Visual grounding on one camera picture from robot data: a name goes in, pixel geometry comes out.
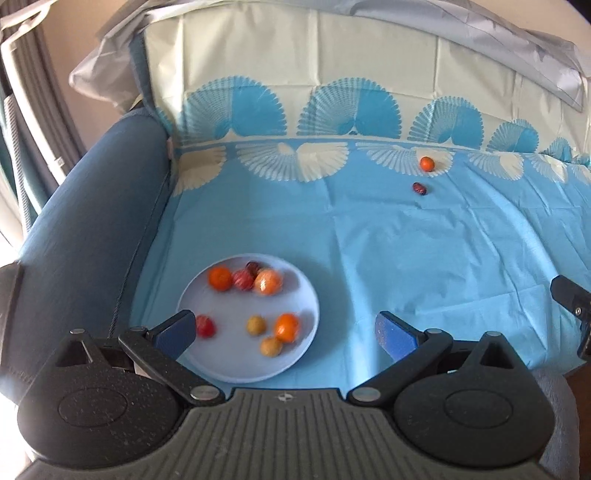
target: blue cushioned armrest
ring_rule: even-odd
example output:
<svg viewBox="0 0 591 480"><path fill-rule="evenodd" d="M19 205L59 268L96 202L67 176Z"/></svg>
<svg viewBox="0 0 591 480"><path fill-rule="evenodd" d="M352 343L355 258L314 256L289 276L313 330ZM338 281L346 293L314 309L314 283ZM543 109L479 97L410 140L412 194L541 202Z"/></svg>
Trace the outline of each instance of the blue cushioned armrest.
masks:
<svg viewBox="0 0 591 480"><path fill-rule="evenodd" d="M20 254L24 277L9 319L0 392L19 402L72 328L115 335L171 192L167 135L145 109L127 114L51 197Z"/></svg>

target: orange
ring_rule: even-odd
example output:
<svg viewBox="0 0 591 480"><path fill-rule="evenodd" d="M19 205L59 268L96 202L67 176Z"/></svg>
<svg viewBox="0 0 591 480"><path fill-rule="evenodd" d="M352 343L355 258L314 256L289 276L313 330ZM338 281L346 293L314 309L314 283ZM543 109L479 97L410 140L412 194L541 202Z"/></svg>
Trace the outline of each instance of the orange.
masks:
<svg viewBox="0 0 591 480"><path fill-rule="evenodd" d="M232 272L224 266L213 267L209 271L207 279L214 290L226 291L232 288Z"/></svg>
<svg viewBox="0 0 591 480"><path fill-rule="evenodd" d="M433 170L435 170L435 162L433 161L433 159L431 157L423 157L423 158L421 158L421 161L419 162L419 165L421 166L421 169L423 171L433 171Z"/></svg>
<svg viewBox="0 0 591 480"><path fill-rule="evenodd" d="M283 278L277 270L265 268L255 278L254 291L261 295L274 295L281 290Z"/></svg>
<svg viewBox="0 0 591 480"><path fill-rule="evenodd" d="M275 322L275 337L284 343L293 343L300 333L300 321L293 313L284 313Z"/></svg>

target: patterned fabric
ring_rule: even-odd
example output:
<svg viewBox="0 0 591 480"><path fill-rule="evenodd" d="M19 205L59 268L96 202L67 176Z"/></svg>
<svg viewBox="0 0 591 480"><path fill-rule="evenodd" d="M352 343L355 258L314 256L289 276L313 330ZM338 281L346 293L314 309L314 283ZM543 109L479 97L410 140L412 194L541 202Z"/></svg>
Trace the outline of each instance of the patterned fabric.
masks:
<svg viewBox="0 0 591 480"><path fill-rule="evenodd" d="M591 288L588 109L366 18L249 2L145 35L179 180L135 323L175 313L211 263L261 252L301 268L321 312L309 351L258 386L346 392L377 374L381 310L456 338L499 330L531 367L579 364L577 321L549 285Z"/></svg>
<svg viewBox="0 0 591 480"><path fill-rule="evenodd" d="M159 113L171 131L173 122L162 109ZM189 94L175 123L181 165L175 194L198 188L220 173L226 141L283 136L287 131L277 97L269 88L245 77L215 80ZM478 109L466 99L443 97L429 103L417 115L406 142L385 142L387 138L400 138L400 109L390 93L363 78L343 78L318 88L301 112L297 135L312 138L296 150L285 142L242 143L237 146L238 157L249 170L266 179L312 181L335 174L345 166L351 138L376 137L381 140L357 141L355 148L396 172L433 177L452 168L454 147L476 150L484 140ZM345 137L347 142L314 139L334 136ZM213 148L201 147L216 140L222 143ZM528 160L549 180L565 183L570 171L575 178L591 185L588 155L574 157L564 138L534 154L538 143L539 135L532 125L517 119L500 124L486 150L469 152L468 158L481 170L505 180L519 180L524 172L523 162ZM437 148L434 144L448 147ZM419 168L418 163L425 156L435 160L434 171L425 173Z"/></svg>

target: gray fabric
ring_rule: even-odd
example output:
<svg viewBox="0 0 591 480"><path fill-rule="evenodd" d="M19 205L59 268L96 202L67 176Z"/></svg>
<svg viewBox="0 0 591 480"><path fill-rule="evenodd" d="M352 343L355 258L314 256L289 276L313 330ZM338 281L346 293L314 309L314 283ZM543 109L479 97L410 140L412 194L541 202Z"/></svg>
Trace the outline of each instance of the gray fabric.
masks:
<svg viewBox="0 0 591 480"><path fill-rule="evenodd" d="M554 433L540 465L558 480L578 480L579 415L574 395L560 373L544 368L532 373L554 410Z"/></svg>
<svg viewBox="0 0 591 480"><path fill-rule="evenodd" d="M22 265L13 262L0 268L0 368L2 368L4 339L8 318L12 316L22 281Z"/></svg>
<svg viewBox="0 0 591 480"><path fill-rule="evenodd" d="M0 366L18 403L72 328L104 338L127 327L131 301L172 185L167 134L145 110L127 114L47 202L21 253L21 291Z"/></svg>

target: yellow fruit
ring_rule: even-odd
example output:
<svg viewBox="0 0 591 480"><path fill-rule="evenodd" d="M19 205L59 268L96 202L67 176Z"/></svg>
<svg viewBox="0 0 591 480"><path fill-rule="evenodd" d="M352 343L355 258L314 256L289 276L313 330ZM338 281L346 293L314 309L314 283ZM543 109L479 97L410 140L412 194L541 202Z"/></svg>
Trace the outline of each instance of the yellow fruit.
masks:
<svg viewBox="0 0 591 480"><path fill-rule="evenodd" d="M253 315L246 323L246 331L253 337L262 335L267 331L267 323L260 315Z"/></svg>
<svg viewBox="0 0 591 480"><path fill-rule="evenodd" d="M277 356L282 348L283 343L275 337L267 337L261 342L261 353L265 356Z"/></svg>

